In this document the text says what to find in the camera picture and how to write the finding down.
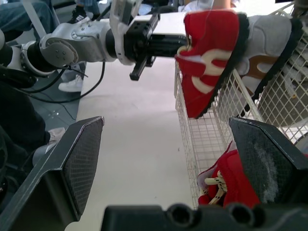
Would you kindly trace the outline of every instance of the wire basket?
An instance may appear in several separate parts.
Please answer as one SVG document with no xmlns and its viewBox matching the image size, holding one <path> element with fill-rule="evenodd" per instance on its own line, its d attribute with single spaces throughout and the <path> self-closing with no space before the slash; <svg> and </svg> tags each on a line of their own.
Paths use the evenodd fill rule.
<svg viewBox="0 0 308 231">
<path fill-rule="evenodd" d="M 274 13 L 289 17 L 283 10 L 284 8 Z M 305 28 L 304 30 L 305 34 L 301 42 L 293 56 L 286 63 L 290 68 L 285 66 L 269 82 L 256 102 L 252 101 L 241 77 L 234 70 L 218 91 L 210 110 L 199 119 L 187 117 L 181 88 L 182 76 L 176 63 L 174 93 L 194 207 L 198 206 L 199 188 L 196 183 L 198 174 L 211 167 L 233 139 L 228 124 L 230 116 L 240 115 L 244 118 L 273 124 L 292 143 L 296 143 L 301 136 L 308 132 L 308 71 L 307 75 L 303 74 L 306 73 L 307 59 L 304 59 L 304 63 L 302 59 L 305 56 L 305 49 L 308 51 L 306 40 L 308 33 Z M 301 78 L 290 77 L 294 70 Z M 247 105 L 250 107 L 248 111 L 245 110 Z"/>
</svg>

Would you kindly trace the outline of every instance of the shoe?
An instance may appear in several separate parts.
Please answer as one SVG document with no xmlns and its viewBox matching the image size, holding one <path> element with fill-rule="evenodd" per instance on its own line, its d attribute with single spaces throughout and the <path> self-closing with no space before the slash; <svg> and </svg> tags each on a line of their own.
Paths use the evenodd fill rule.
<svg viewBox="0 0 308 231">
<path fill-rule="evenodd" d="M 80 75 L 76 75 L 76 78 L 67 83 L 60 83 L 59 90 L 65 92 L 81 92 L 83 80 Z"/>
<path fill-rule="evenodd" d="M 308 132 L 302 135 L 297 142 L 294 144 L 296 148 L 298 148 L 302 154 L 308 157 Z"/>
<path fill-rule="evenodd" d="M 75 23 L 81 22 L 81 21 L 83 21 L 84 19 L 87 18 L 87 14 L 86 14 L 85 10 L 83 9 L 83 7 L 77 6 L 73 10 L 72 14 L 73 15 L 72 15 L 71 20 L 69 20 L 67 23 L 75 24 Z"/>
<path fill-rule="evenodd" d="M 308 123 L 307 39 L 304 36 L 275 81 L 265 87 L 257 106 L 265 123 L 298 128 Z"/>
<path fill-rule="evenodd" d="M 203 192 L 198 200 L 200 205 L 225 207 L 237 202 L 252 208 L 260 204 L 259 198 L 244 174 L 234 141 L 210 169 L 199 174 L 197 184 Z"/>
<path fill-rule="evenodd" d="M 303 31 L 298 19 L 280 15 L 256 15 L 248 20 L 250 33 L 247 49 L 236 70 L 254 101 L 290 58 Z M 231 116 L 244 116 L 244 110 L 249 111 L 250 107 L 237 84 L 230 81 L 225 88 L 231 97 L 218 103 L 218 108 L 222 108 L 222 104 L 228 106 L 221 109 L 225 111 L 221 112 L 225 115 L 222 119 L 228 121 Z"/>
<path fill-rule="evenodd" d="M 248 39 L 248 20 L 229 10 L 189 13 L 184 18 L 191 44 L 176 55 L 189 118 L 208 111 L 223 80 L 240 61 Z"/>
<path fill-rule="evenodd" d="M 50 134 L 50 139 L 48 144 L 57 143 L 60 141 L 65 133 L 65 128 L 54 128 L 48 131 Z"/>
<path fill-rule="evenodd" d="M 100 16 L 100 14 L 94 14 L 91 20 L 95 21 L 96 19 L 98 19 L 99 16 Z"/>
</svg>

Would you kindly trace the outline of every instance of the red shoe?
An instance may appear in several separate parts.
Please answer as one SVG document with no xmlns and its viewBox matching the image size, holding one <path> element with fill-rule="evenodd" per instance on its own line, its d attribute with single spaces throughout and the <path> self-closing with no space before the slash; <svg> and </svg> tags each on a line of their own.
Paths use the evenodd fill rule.
<svg viewBox="0 0 308 231">
<path fill-rule="evenodd" d="M 199 118 L 245 52 L 249 22 L 244 14 L 214 10 L 189 13 L 184 23 L 192 43 L 179 50 L 176 60 L 188 117 Z"/>
<path fill-rule="evenodd" d="M 241 203 L 250 208 L 260 204 L 254 189 L 244 174 L 235 142 L 231 142 L 225 153 L 207 171 L 199 174 L 197 183 L 205 195 L 199 204 Z"/>
</svg>

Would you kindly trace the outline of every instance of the wire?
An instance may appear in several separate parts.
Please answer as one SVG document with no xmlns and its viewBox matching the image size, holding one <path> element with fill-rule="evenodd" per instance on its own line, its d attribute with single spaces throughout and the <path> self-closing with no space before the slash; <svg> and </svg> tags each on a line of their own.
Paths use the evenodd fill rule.
<svg viewBox="0 0 308 231">
<path fill-rule="evenodd" d="M 90 94 L 95 88 L 97 88 L 97 86 L 101 83 L 101 81 L 103 80 L 103 77 L 104 77 L 104 73 L 105 73 L 105 62 L 103 62 L 103 67 L 102 67 L 102 73 L 101 73 L 101 77 L 100 79 L 98 80 L 98 82 L 89 90 L 87 91 L 86 93 L 76 97 L 76 98 L 73 98 L 73 99 L 70 99 L 70 100 L 63 100 L 63 101 L 49 101 L 49 100 L 45 100 L 45 99 L 42 99 L 42 98 L 39 98 L 39 97 L 36 97 L 34 95 L 31 95 L 27 92 L 25 92 L 24 90 L 20 90 L 20 89 L 17 89 L 15 87 L 12 87 L 10 86 L 11 88 L 13 88 L 14 90 L 16 91 L 19 91 L 33 99 L 36 99 L 36 100 L 39 100 L 39 101 L 42 101 L 42 102 L 46 102 L 46 103 L 69 103 L 69 102 L 73 102 L 73 101 L 76 101 L 76 100 L 80 100 L 81 98 L 85 97 L 86 95 Z"/>
<path fill-rule="evenodd" d="M 40 92 L 41 94 L 45 95 L 46 97 L 48 97 L 50 100 L 54 101 L 48 94 L 44 93 L 44 92 Z M 59 105 L 61 105 L 65 110 L 66 112 L 68 113 L 68 115 L 73 119 L 73 120 L 76 120 L 75 118 L 73 118 L 73 116 L 69 113 L 68 109 L 61 103 L 59 103 Z"/>
<path fill-rule="evenodd" d="M 45 86 L 45 87 L 43 87 L 43 88 L 41 88 L 41 89 L 37 89 L 37 90 L 23 90 L 23 91 L 26 92 L 26 93 L 38 93 L 38 92 L 44 91 L 44 90 L 50 88 L 53 84 L 55 84 L 55 83 L 58 81 L 58 79 L 62 76 L 62 74 L 64 73 L 65 70 L 72 70 L 72 71 L 75 71 L 75 72 L 77 72 L 77 73 L 82 74 L 83 76 L 88 77 L 87 75 L 85 75 L 85 74 L 82 73 L 81 71 L 78 71 L 78 70 L 76 70 L 76 69 L 72 69 L 70 66 L 69 66 L 69 67 L 62 67 L 62 68 L 60 68 L 60 69 L 61 69 L 61 72 L 60 72 L 60 73 L 57 75 L 57 77 L 56 77 L 50 84 L 48 84 L 47 86 Z"/>
<path fill-rule="evenodd" d="M 57 75 L 57 77 L 50 84 L 46 85 L 45 87 L 43 87 L 41 89 L 37 89 L 37 90 L 23 90 L 23 91 L 26 92 L 26 93 L 38 93 L 38 92 L 44 91 L 44 90 L 50 88 L 53 84 L 55 84 L 58 81 L 58 79 L 61 78 L 61 76 L 62 76 L 64 71 L 65 71 L 65 69 L 62 69 L 60 71 L 60 73 Z"/>
<path fill-rule="evenodd" d="M 85 73 L 82 73 L 81 71 L 78 71 L 78 70 L 76 70 L 76 69 L 72 69 L 72 67 L 71 67 L 71 66 L 68 66 L 68 67 L 62 67 L 62 68 L 60 68 L 60 69 L 63 69 L 63 70 L 72 70 L 72 71 L 75 71 L 75 72 L 77 72 L 77 73 L 79 73 L 79 74 L 81 74 L 81 75 L 83 75 L 83 76 L 85 76 L 85 77 L 89 78 L 89 76 L 87 76 Z"/>
<path fill-rule="evenodd" d="M 102 18 L 104 18 L 104 16 L 108 13 L 108 11 L 110 11 L 111 9 L 111 3 L 109 4 L 109 6 L 107 6 L 107 8 L 100 14 L 100 16 L 98 16 L 98 18 L 96 19 L 96 21 L 100 21 Z"/>
</svg>

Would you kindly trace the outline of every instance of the gray shoe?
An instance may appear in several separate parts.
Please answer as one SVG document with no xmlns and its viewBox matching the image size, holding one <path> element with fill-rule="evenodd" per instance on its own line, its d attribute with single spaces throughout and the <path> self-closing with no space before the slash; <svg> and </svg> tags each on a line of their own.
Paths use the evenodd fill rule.
<svg viewBox="0 0 308 231">
<path fill-rule="evenodd" d="M 65 133 L 65 128 L 54 128 L 48 131 L 50 134 L 50 140 L 48 144 L 57 143 L 60 141 Z"/>
</svg>

